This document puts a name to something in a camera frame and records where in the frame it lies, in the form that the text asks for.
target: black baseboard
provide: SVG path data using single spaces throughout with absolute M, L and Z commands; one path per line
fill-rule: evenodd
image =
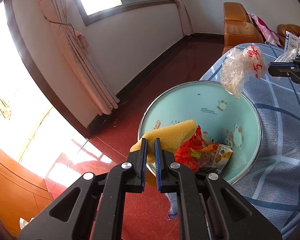
M 136 75 L 123 89 L 121 89 L 117 93 L 117 98 L 120 99 L 120 101 L 124 101 L 127 96 L 135 90 L 138 85 L 141 84 L 141 82 L 152 72 L 156 69 L 157 66 L 159 66 L 160 63 L 162 63 L 167 57 L 169 57 L 177 48 L 179 48 L 183 43 L 185 43 L 190 38 L 198 38 L 198 40 L 202 42 L 209 42 L 210 40 L 213 41 L 213 43 L 222 43 L 224 42 L 224 35 L 221 34 L 212 34 L 212 33 L 195 33 L 191 36 L 184 36 L 181 40 L 177 41 L 175 44 L 173 44 L 169 49 L 167 49 L 165 52 L 163 52 L 159 57 L 157 57 L 153 62 L 151 62 L 147 67 L 145 67 L 138 75 Z M 99 130 L 99 128 L 102 126 L 102 124 L 109 118 L 110 115 L 103 114 L 103 115 L 97 115 L 92 122 L 88 125 L 87 130 L 91 134 L 91 137 L 95 135 L 95 133 Z

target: pink pillow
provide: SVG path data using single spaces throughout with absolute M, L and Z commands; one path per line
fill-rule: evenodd
M 265 24 L 263 20 L 261 20 L 258 16 L 252 13 L 247 13 L 253 20 L 254 23 L 259 27 L 263 37 L 266 39 L 266 41 L 269 41 L 270 43 L 274 45 L 280 46 L 280 41 L 277 35 L 273 31 L 271 31 L 268 26 Z

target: triangular cutout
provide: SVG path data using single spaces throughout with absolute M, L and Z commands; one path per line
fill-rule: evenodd
M 61 199 L 53 209 L 50 210 L 49 215 L 63 222 L 67 222 L 80 191 L 80 188 L 74 188 L 69 194 Z
M 221 194 L 226 202 L 230 217 L 233 222 L 238 222 L 252 215 L 251 211 L 241 203 L 230 191 L 225 188 L 221 189 Z

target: sponge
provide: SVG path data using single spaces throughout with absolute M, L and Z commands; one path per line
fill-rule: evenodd
M 155 161 L 154 140 L 156 138 L 160 138 L 162 150 L 172 152 L 173 154 L 175 154 L 175 152 L 178 150 L 181 144 L 184 141 L 189 140 L 193 136 L 196 129 L 197 126 L 195 124 L 195 121 L 188 120 L 147 132 L 144 136 L 142 136 L 142 138 L 146 138 L 148 142 L 147 163 L 154 163 Z M 141 139 L 130 148 L 130 152 L 140 150 Z

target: silver screw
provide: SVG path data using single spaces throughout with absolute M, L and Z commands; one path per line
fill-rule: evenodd
M 87 173 L 85 173 L 85 174 L 83 175 L 83 178 L 84 178 L 85 180 L 90 180 L 90 179 L 93 178 L 93 173 L 92 173 L 92 172 L 87 172 Z
M 131 163 L 122 163 L 121 168 L 123 169 L 130 169 L 132 167 Z
M 173 169 L 179 169 L 180 166 L 181 166 L 180 163 L 171 163 L 170 164 L 170 167 L 173 168 Z
M 211 179 L 211 180 L 217 180 L 219 178 L 219 176 L 216 173 L 210 173 L 208 175 L 208 178 Z

